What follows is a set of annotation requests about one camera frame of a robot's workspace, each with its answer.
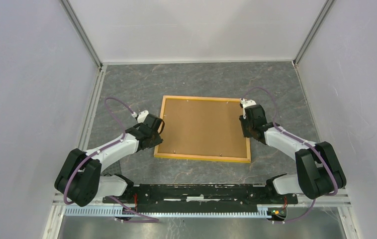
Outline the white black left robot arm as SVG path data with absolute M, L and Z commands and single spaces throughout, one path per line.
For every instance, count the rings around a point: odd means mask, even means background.
M 54 187 L 63 194 L 66 205 L 88 205 L 93 199 L 115 196 L 120 202 L 133 199 L 134 190 L 122 176 L 102 176 L 102 172 L 120 159 L 163 142 L 163 119 L 143 111 L 137 124 L 118 138 L 87 151 L 71 150 L 55 180 Z

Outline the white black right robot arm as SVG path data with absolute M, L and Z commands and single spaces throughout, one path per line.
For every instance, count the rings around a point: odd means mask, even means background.
M 266 181 L 265 197 L 278 203 L 285 194 L 303 194 L 309 199 L 334 195 L 347 184 L 333 146 L 300 138 L 275 122 L 268 122 L 263 107 L 253 100 L 242 100 L 239 117 L 243 136 L 273 147 L 296 165 L 295 174 L 283 174 Z

